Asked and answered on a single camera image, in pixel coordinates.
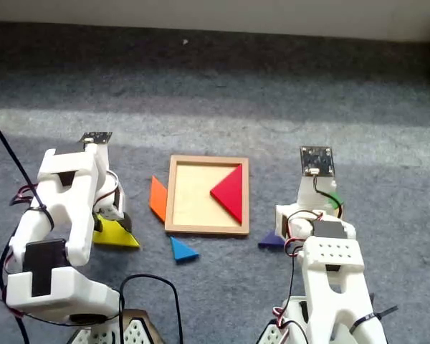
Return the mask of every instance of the white wall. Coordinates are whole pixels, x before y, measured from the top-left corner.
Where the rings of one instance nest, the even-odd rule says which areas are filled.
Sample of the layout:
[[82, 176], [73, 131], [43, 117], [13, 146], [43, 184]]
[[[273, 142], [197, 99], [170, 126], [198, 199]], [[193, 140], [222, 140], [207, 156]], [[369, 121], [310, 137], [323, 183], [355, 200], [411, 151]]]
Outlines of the white wall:
[[0, 0], [0, 20], [430, 41], [430, 0]]

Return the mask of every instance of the black cable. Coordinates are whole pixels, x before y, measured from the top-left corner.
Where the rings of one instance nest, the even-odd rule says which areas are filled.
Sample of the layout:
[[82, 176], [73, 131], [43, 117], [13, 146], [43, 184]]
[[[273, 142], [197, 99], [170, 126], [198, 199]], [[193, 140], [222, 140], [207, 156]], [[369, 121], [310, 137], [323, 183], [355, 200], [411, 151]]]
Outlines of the black cable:
[[94, 325], [100, 325], [103, 323], [106, 323], [109, 320], [113, 320], [115, 319], [118, 315], [114, 315], [112, 317], [108, 317], [107, 319], [103, 320], [103, 321], [96, 321], [96, 322], [86, 322], [84, 324], [77, 324], [77, 323], [65, 323], [65, 322], [55, 322], [55, 321], [49, 321], [49, 320], [44, 320], [44, 319], [40, 319], [39, 317], [34, 317], [33, 315], [29, 314], [29, 313], [24, 313], [24, 315], [26, 317], [30, 317], [33, 320], [36, 321], [40, 321], [41, 323], [45, 323], [45, 324], [50, 324], [50, 325], [56, 325], [56, 326], [62, 326], [64, 328], [86, 328], [87, 326], [94, 326]]
[[302, 335], [304, 336], [304, 339], [306, 341], [306, 344], [309, 344], [309, 340], [307, 340], [307, 336], [306, 336], [306, 332], [304, 331], [304, 329], [302, 328], [302, 326], [298, 323], [298, 321], [294, 321], [294, 320], [287, 320], [286, 322], [284, 322], [282, 324], [282, 326], [277, 326], [279, 329], [283, 329], [286, 328], [289, 324], [295, 324], [301, 331]]
[[[301, 249], [302, 246], [296, 246], [293, 249], [292, 254], [294, 254], [298, 249]], [[280, 312], [278, 317], [282, 317], [283, 314], [285, 313], [285, 310], [287, 310], [288, 307], [288, 303], [290, 302], [290, 297], [292, 296], [292, 288], [293, 288], [293, 277], [295, 276], [295, 257], [292, 256], [292, 278], [290, 280], [290, 290], [288, 291], [288, 297], [287, 297], [287, 302], [285, 303], [285, 306], [282, 308], [282, 311]]]
[[296, 214], [299, 214], [299, 213], [309, 213], [309, 214], [315, 215], [317, 218], [320, 216], [320, 214], [317, 214], [317, 213], [315, 213], [314, 211], [311, 211], [311, 210], [304, 210], [304, 209], [303, 210], [298, 210], [298, 211], [295, 211], [293, 214], [291, 214], [291, 215], [289, 215], [287, 217], [287, 224], [288, 224], [288, 221], [292, 218], [292, 216], [294, 216]]
[[[17, 230], [17, 227], [13, 230], [13, 233], [9, 237], [8, 242], [6, 243], [6, 246], [0, 256], [0, 290], [1, 290], [2, 301], [5, 303], [5, 305], [6, 305], [6, 286], [3, 280], [3, 270], [4, 270], [6, 256], [9, 250], [9, 241], [16, 234], [16, 230]], [[29, 335], [27, 335], [27, 331], [22, 319], [20, 317], [14, 317], [14, 319], [16, 320], [16, 323], [19, 326], [19, 330], [21, 331], [22, 340], [24, 341], [24, 344], [30, 344]]]
[[163, 283], [166, 283], [168, 286], [172, 288], [173, 296], [175, 297], [175, 306], [177, 310], [177, 320], [178, 320], [178, 338], [179, 343], [183, 344], [183, 328], [181, 326], [181, 316], [180, 316], [180, 305], [178, 304], [178, 294], [177, 289], [172, 284], [172, 282], [166, 280], [165, 278], [155, 276], [154, 274], [132, 274], [131, 276], [126, 277], [122, 282], [120, 286], [120, 301], [118, 305], [118, 318], [120, 322], [120, 344], [124, 344], [124, 333], [123, 333], [123, 310], [125, 305], [125, 299], [124, 299], [124, 287], [125, 285], [130, 281], [134, 280], [135, 278], [149, 278], [152, 280], [158, 280]]
[[343, 205], [334, 196], [331, 196], [329, 193], [326, 193], [317, 189], [317, 176], [314, 176], [313, 183], [314, 183], [314, 190], [316, 193], [319, 193], [322, 196], [332, 199], [338, 205], [338, 219], [340, 219], [341, 216], [343, 215]]
[[5, 135], [3, 135], [2, 131], [0, 130], [0, 141], [5, 146], [6, 150], [8, 151], [8, 154], [11, 156], [11, 159], [13, 159], [14, 163], [16, 164], [17, 168], [21, 171], [22, 176], [26, 180], [27, 184], [29, 185], [30, 190], [34, 194], [35, 198], [38, 201], [38, 204], [43, 207], [43, 202], [40, 199], [40, 197], [37, 194], [37, 190], [35, 190], [34, 184], [30, 180], [29, 176], [27, 175], [27, 172], [24, 170], [24, 167], [22, 167], [21, 161], [17, 158], [16, 154], [14, 153], [13, 149], [8, 143], [8, 140], [5, 138]]

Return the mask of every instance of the gray carpet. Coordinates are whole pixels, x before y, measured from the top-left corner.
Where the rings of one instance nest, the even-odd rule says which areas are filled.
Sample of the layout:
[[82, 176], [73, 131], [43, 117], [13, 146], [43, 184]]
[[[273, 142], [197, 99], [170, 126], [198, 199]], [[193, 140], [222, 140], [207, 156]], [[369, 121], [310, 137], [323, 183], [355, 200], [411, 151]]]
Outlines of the gray carpet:
[[[111, 166], [143, 249], [95, 247], [82, 271], [112, 287], [137, 272], [174, 281], [188, 344], [255, 342], [291, 267], [257, 242], [274, 226], [274, 205], [296, 198], [298, 146], [331, 145], [376, 309], [400, 307], [383, 320], [389, 341], [430, 343], [429, 45], [0, 24], [0, 126], [32, 176], [46, 149], [86, 130], [114, 132]], [[175, 264], [148, 209], [151, 175], [167, 183], [172, 153], [250, 158], [248, 239], [184, 237], [201, 257]], [[0, 144], [0, 252], [24, 210], [7, 206], [22, 184]], [[177, 343], [168, 288], [133, 282], [126, 297]], [[25, 323], [33, 343], [71, 333]], [[1, 303], [0, 343], [20, 343]]]

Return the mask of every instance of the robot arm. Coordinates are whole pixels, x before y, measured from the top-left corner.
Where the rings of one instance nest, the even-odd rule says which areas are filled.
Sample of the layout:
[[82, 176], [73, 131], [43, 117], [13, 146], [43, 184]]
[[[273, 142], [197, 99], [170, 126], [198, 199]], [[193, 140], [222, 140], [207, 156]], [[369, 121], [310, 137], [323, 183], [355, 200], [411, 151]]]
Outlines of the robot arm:
[[[130, 219], [118, 177], [109, 170], [107, 143], [111, 133], [85, 133], [85, 150], [57, 155], [45, 154], [38, 173], [37, 193], [52, 217], [32, 211], [19, 222], [9, 246], [20, 273], [8, 278], [6, 303], [41, 319], [77, 321], [78, 315], [112, 317], [118, 312], [118, 292], [93, 282], [74, 267], [87, 264], [97, 214], [110, 220]], [[71, 224], [70, 236], [46, 240], [51, 230]]]
[[305, 296], [284, 301], [280, 322], [293, 320], [299, 326], [293, 322], [284, 326], [281, 331], [287, 341], [278, 343], [328, 344], [332, 339], [335, 344], [386, 344], [378, 318], [353, 327], [373, 314], [373, 307], [355, 228], [341, 219], [341, 205], [336, 211], [326, 197], [336, 188], [331, 149], [301, 147], [301, 162], [297, 202], [276, 206], [275, 234], [304, 242], [297, 259]]

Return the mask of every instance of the wire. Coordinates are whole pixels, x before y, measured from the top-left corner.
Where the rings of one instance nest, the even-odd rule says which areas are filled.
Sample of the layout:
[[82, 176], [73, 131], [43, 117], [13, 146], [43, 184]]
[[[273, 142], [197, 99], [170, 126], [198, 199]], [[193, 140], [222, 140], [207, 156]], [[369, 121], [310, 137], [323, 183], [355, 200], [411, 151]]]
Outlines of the wire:
[[[296, 246], [294, 249], [293, 249], [293, 252], [292, 252], [292, 254], [294, 254], [298, 249], [301, 249], [302, 248], [302, 246]], [[281, 324], [281, 322], [282, 322], [282, 317], [283, 317], [283, 315], [284, 315], [284, 313], [285, 313], [285, 310], [287, 309], [287, 307], [288, 307], [288, 303], [290, 302], [290, 297], [292, 296], [292, 288], [293, 288], [293, 277], [295, 276], [295, 256], [294, 255], [292, 255], [292, 278], [290, 279], [290, 289], [289, 289], [289, 292], [288, 292], [288, 297], [287, 297], [287, 302], [285, 303], [285, 306], [280, 310], [280, 312], [279, 312], [279, 315], [278, 315], [278, 320], [277, 320], [277, 323], [280, 325]]]
[[289, 334], [290, 334], [290, 330], [287, 329], [284, 335], [282, 336], [282, 338], [280, 338], [280, 341], [278, 342], [278, 344], [284, 344]]
[[43, 204], [42, 200], [40, 199], [40, 197], [38, 196], [37, 190], [34, 187], [34, 184], [32, 183], [32, 181], [29, 178], [29, 175], [27, 174], [26, 170], [24, 170], [24, 167], [21, 164], [21, 161], [19, 161], [19, 159], [17, 158], [16, 154], [13, 151], [13, 148], [11, 148], [11, 146], [8, 143], [8, 140], [5, 138], [5, 135], [2, 133], [2, 131], [0, 130], [0, 141], [1, 143], [3, 143], [3, 146], [5, 147], [6, 151], [8, 152], [9, 156], [11, 156], [11, 159], [13, 159], [14, 163], [16, 164], [17, 168], [21, 171], [22, 176], [24, 177], [30, 191], [32, 191], [32, 193], [34, 194], [35, 199], [37, 200], [39, 207], [38, 208], [29, 208], [27, 210], [37, 210], [37, 211], [41, 211], [43, 212], [47, 218], [49, 223], [51, 224], [51, 230], [54, 228], [54, 220], [51, 216], [51, 214], [48, 212], [48, 210], [46, 209], [46, 206]]
[[317, 214], [316, 212], [311, 211], [311, 210], [304, 210], [304, 209], [298, 210], [298, 211], [295, 211], [293, 214], [291, 214], [287, 217], [287, 223], [294, 215], [299, 214], [299, 213], [309, 213], [309, 214], [315, 215], [317, 217], [317, 219], [322, 215], [322, 214]]
[[331, 196], [330, 194], [317, 189], [317, 176], [314, 176], [313, 183], [314, 183], [314, 190], [316, 193], [319, 193], [322, 196], [332, 199], [338, 205], [338, 219], [340, 219], [341, 216], [343, 215], [343, 205], [334, 196]]
[[172, 288], [173, 296], [175, 297], [175, 306], [177, 310], [177, 320], [178, 320], [178, 338], [179, 343], [183, 344], [183, 328], [181, 326], [181, 316], [180, 316], [180, 305], [178, 304], [178, 294], [177, 289], [172, 284], [172, 282], [166, 280], [165, 278], [155, 276], [154, 274], [132, 274], [131, 276], [126, 277], [122, 282], [120, 286], [120, 300], [118, 305], [118, 319], [120, 323], [120, 344], [124, 344], [124, 333], [123, 333], [123, 310], [125, 305], [125, 298], [124, 298], [124, 287], [125, 285], [130, 281], [134, 280], [136, 278], [149, 278], [152, 280], [158, 280], [163, 283], [166, 283], [168, 286]]
[[105, 197], [108, 197], [109, 195], [115, 193], [116, 189], [118, 188], [118, 186], [120, 185], [120, 179], [118, 178], [118, 176], [116, 175], [115, 172], [107, 170], [107, 173], [109, 173], [111, 176], [113, 176], [115, 178], [115, 188], [113, 188], [112, 191], [108, 191], [106, 194], [102, 195], [101, 197], [99, 197], [98, 199], [95, 200], [94, 202], [94, 206], [102, 199], [104, 199]]
[[309, 344], [309, 340], [307, 339], [306, 336], [306, 332], [304, 331], [304, 329], [302, 328], [302, 326], [298, 323], [298, 321], [295, 320], [287, 320], [286, 322], [284, 322], [281, 326], [277, 326], [279, 329], [285, 328], [286, 326], [288, 326], [289, 324], [295, 324], [301, 331], [304, 339], [306, 340], [306, 344]]
[[86, 328], [87, 326], [100, 325], [100, 324], [106, 323], [109, 320], [113, 320], [113, 319], [115, 319], [118, 316], [118, 314], [117, 315], [113, 315], [112, 317], [108, 317], [107, 319], [102, 320], [102, 321], [86, 322], [84, 324], [77, 324], [77, 323], [70, 324], [70, 323], [67, 323], [67, 322], [66, 323], [65, 322], [61, 322], [60, 323], [60, 322], [55, 322], [55, 321], [49, 321], [49, 320], [40, 319], [38, 317], [34, 317], [33, 315], [31, 315], [29, 313], [24, 313], [24, 315], [26, 317], [30, 317], [33, 320], [40, 321], [41, 323], [50, 324], [50, 325], [56, 325], [56, 326], [62, 326], [64, 328]]
[[[13, 233], [11, 234], [11, 236], [9, 237], [8, 242], [6, 243], [6, 246], [5, 246], [3, 252], [1, 253], [1, 256], [0, 256], [0, 290], [1, 290], [1, 298], [2, 298], [2, 301], [5, 305], [6, 305], [6, 286], [5, 286], [5, 283], [3, 280], [3, 271], [4, 271], [6, 256], [8, 255], [8, 251], [9, 251], [9, 241], [16, 234], [16, 230], [17, 230], [17, 226], [13, 230]], [[27, 335], [27, 331], [26, 331], [26, 328], [25, 328], [25, 325], [24, 325], [22, 319], [19, 316], [16, 316], [16, 313], [14, 312], [16, 310], [13, 310], [10, 307], [8, 307], [8, 309], [13, 314], [15, 314], [14, 319], [16, 320], [16, 323], [19, 327], [19, 330], [21, 331], [22, 340], [24, 341], [24, 344], [30, 344], [29, 335]]]
[[8, 143], [8, 140], [5, 138], [5, 135], [3, 135], [1, 130], [0, 130], [0, 141], [5, 146], [5, 149], [8, 151], [8, 154], [11, 156], [11, 159], [13, 159], [17, 168], [21, 171], [22, 176], [26, 180], [27, 185], [29, 186], [32, 193], [34, 194], [35, 198], [37, 199], [38, 204], [40, 205], [40, 207], [43, 207], [44, 204], [43, 204], [42, 200], [40, 199], [40, 197], [38, 196], [37, 190], [35, 190], [34, 184], [32, 183], [29, 176], [27, 175], [27, 172], [24, 170], [24, 167], [22, 167], [21, 161], [19, 161], [19, 159], [17, 158], [16, 154], [14, 153], [13, 149], [11, 148], [11, 146]]

